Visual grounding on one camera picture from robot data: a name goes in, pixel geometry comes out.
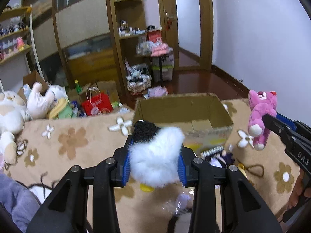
doorway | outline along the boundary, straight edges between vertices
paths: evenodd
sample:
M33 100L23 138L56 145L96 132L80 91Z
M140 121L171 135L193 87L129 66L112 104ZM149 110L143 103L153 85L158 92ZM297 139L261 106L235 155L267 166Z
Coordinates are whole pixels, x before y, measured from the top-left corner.
M211 69L212 0L159 0L163 40L174 49L176 70Z

white strap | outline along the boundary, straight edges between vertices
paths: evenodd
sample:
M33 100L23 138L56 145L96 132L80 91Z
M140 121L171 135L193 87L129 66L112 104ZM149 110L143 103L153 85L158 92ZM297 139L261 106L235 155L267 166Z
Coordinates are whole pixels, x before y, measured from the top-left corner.
M92 91L94 92L99 92L99 95L100 95L100 99L101 99L101 93L100 93L100 90L97 88L97 87L92 87L92 88L87 88L86 90L86 97L87 97L87 100L92 104L92 101L91 101L91 96L92 96Z

open cardboard box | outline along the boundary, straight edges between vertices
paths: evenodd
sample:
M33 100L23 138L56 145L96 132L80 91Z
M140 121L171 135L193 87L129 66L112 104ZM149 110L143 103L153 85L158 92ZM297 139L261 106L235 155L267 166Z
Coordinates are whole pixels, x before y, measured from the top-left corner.
M195 152L225 144L233 126L228 112L218 97L211 93L137 99L133 125L139 120L150 121L160 127L180 127L186 137L184 146Z
M98 81L93 84L89 83L82 88L82 91L80 92L80 94L78 94L75 89L71 89L69 90L69 92L67 92L69 100L71 102L77 101L79 104L85 102L87 100L86 91L88 88L92 88L92 87L96 87L99 89L101 93L108 95L111 103L120 102L118 91L117 91L117 84L114 80ZM92 91L91 96L95 96L98 94L99 94L98 91Z
M23 77L23 86L25 84L28 84L29 87L32 89L32 86L35 84L36 81L42 84L41 94L44 95L45 92L49 89L49 85L45 82L45 80L40 76L40 74L36 70L32 71L30 74L27 74L26 76ZM27 103L27 99L22 87L20 88L17 94L24 100L24 102Z

human hand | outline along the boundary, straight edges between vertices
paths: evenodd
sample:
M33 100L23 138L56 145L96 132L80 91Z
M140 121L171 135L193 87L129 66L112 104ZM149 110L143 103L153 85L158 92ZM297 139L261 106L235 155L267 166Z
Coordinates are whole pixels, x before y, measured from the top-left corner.
M299 171L299 176L296 180L295 186L293 188L293 191L290 195L290 199L288 201L288 206L291 209L292 207L295 207L298 203L298 199L299 196L302 194L303 192L303 183L302 183L302 179L304 177L304 171L302 169L300 169ZM304 196L307 198L311 197L311 188L307 188L306 191L304 192Z

small table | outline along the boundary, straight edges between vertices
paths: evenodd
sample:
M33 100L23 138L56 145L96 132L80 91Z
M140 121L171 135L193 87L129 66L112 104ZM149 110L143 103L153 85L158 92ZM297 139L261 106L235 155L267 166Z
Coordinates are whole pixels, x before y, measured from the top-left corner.
M142 55L142 54L137 54L135 55L135 57L143 57L143 58L159 58L159 68L160 68L160 85L163 86L163 71L162 71L162 58L168 58L169 55L172 54L172 52L170 53L166 53L160 56L151 56L151 54L146 54L146 55Z

